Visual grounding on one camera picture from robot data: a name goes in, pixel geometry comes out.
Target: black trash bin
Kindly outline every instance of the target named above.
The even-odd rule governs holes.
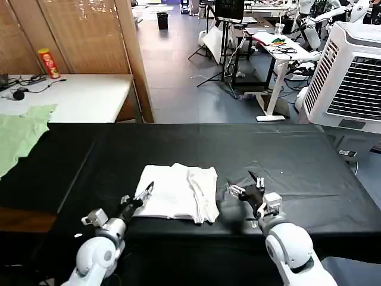
[[[157,23],[159,25],[160,30],[167,30],[168,29],[168,13],[167,12],[157,13]]]

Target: white desk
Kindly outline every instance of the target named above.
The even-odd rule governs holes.
[[[50,122],[109,123],[115,122],[128,96],[133,104],[135,119],[141,122],[131,74],[63,74],[61,78],[67,80],[55,83],[38,94],[26,92],[21,101],[10,99],[20,85],[0,92],[0,114],[24,114],[32,105],[57,104]],[[49,78],[25,87],[40,91],[53,81]]]
[[[273,88],[273,92],[271,93],[270,101],[268,103],[267,108],[265,108],[265,103],[262,98],[262,95],[257,94],[255,92],[251,93],[255,95],[260,107],[262,108],[263,113],[265,114],[265,116],[257,116],[257,121],[259,122],[279,121],[279,120],[285,119],[284,116],[274,116],[273,112],[274,112],[275,104],[280,94],[280,90],[282,88],[283,80],[285,79],[288,64],[290,61],[296,61],[296,60],[310,61],[314,59],[314,57],[309,52],[307,52],[300,45],[298,45],[297,43],[289,39],[287,36],[279,35],[274,37],[285,39],[285,42],[286,42],[285,46],[294,48],[297,52],[290,53],[290,54],[274,54],[273,51],[276,49],[275,46],[265,46],[261,44],[263,48],[266,51],[268,51],[270,55],[273,57],[273,61],[277,61],[279,63],[280,68],[279,68],[277,79]]]
[[[283,5],[267,5],[259,4],[254,1],[245,1],[243,11],[246,13],[255,13],[255,12],[281,12],[286,11],[290,8],[292,1],[284,1]]]

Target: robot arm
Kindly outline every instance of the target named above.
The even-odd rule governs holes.
[[[303,30],[305,37],[312,49],[317,49],[320,46],[320,38],[316,32],[316,24],[321,23],[324,20],[328,20],[333,16],[337,16],[346,12],[346,8],[343,7],[339,0],[329,0],[333,10],[326,12],[316,18],[311,18],[310,12],[313,6],[314,0],[301,0],[300,2],[300,12],[301,12],[301,30]]]
[[[154,183],[138,197],[128,195],[121,198],[120,209],[111,219],[102,209],[93,210],[82,219],[84,225],[97,227],[96,237],[87,240],[79,248],[76,268],[63,286],[99,286],[117,267],[117,261],[124,250],[124,233],[135,210],[149,200]]]
[[[265,194],[264,178],[250,172],[257,190],[229,184],[228,191],[240,200],[248,201],[254,217],[266,237],[268,255],[276,264],[286,286],[337,286],[330,273],[319,261],[308,232],[286,220],[282,213],[282,198],[272,192]]]
[[[349,22],[362,24],[369,8],[369,0],[358,0],[357,3],[351,4],[353,7]]]

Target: pringles can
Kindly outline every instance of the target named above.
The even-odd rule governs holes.
[[[52,79],[57,79],[61,77],[60,73],[58,72],[57,65],[55,64],[52,55],[50,54],[49,49],[39,49],[38,53],[40,54],[43,63],[46,65],[46,67],[49,70],[50,77]]]

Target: white robot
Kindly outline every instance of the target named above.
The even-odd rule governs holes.
[[[308,232],[290,223],[282,213],[282,198],[265,194],[264,178],[249,171],[256,188],[245,190],[228,181],[228,192],[253,208],[254,217],[266,237],[268,255],[276,264],[285,286],[337,286],[318,259]]]
[[[266,236],[266,249],[276,264],[285,286],[337,286],[335,280],[321,265],[311,237],[304,228],[287,222],[282,213],[282,198],[275,192],[264,193],[264,178],[249,172],[256,183],[255,193],[229,183],[229,193],[248,201],[254,216]],[[102,209],[82,219],[85,225],[97,227],[97,236],[86,241],[79,249],[76,268],[63,286],[99,286],[117,267],[124,250],[124,233],[135,210],[150,198],[154,183],[140,196],[121,199],[117,216],[109,219]]]
[[[299,24],[299,30],[305,36],[305,40],[308,42],[311,49],[318,49],[320,47],[321,41],[316,32],[316,24],[323,21],[328,21],[336,15],[341,15],[343,13],[350,13],[348,21],[350,23],[363,23],[364,17],[367,14],[369,8],[369,0],[349,0],[349,4],[344,7],[340,4],[339,0],[329,0],[332,5],[332,10],[326,12],[316,18],[310,17],[311,7],[315,3],[315,0],[301,0],[299,2],[299,12],[297,22]],[[328,33],[332,29],[332,25],[327,24],[326,30]],[[320,59],[320,51],[310,52],[314,59],[312,61],[297,61],[293,62],[290,66],[290,71],[288,73],[289,80],[302,80],[306,76],[311,76],[315,71],[317,62]]]
[[[355,24],[362,24],[364,21],[364,17],[367,14],[368,8],[369,8],[369,1],[368,0],[358,0],[356,3],[350,1],[349,8],[347,7],[347,11],[351,12],[351,16],[349,18],[350,23],[355,23]],[[295,101],[295,109],[300,112],[300,109],[303,105],[303,101],[305,98],[305,94],[307,93],[308,87],[303,88],[298,96],[296,97]]]
[[[120,209],[109,219],[102,209],[93,210],[82,219],[84,225],[97,227],[96,237],[87,240],[79,248],[76,268],[69,280],[62,286],[99,286],[117,267],[117,261],[124,250],[124,233],[135,210],[150,198],[154,183],[138,197],[128,195],[121,198]]]

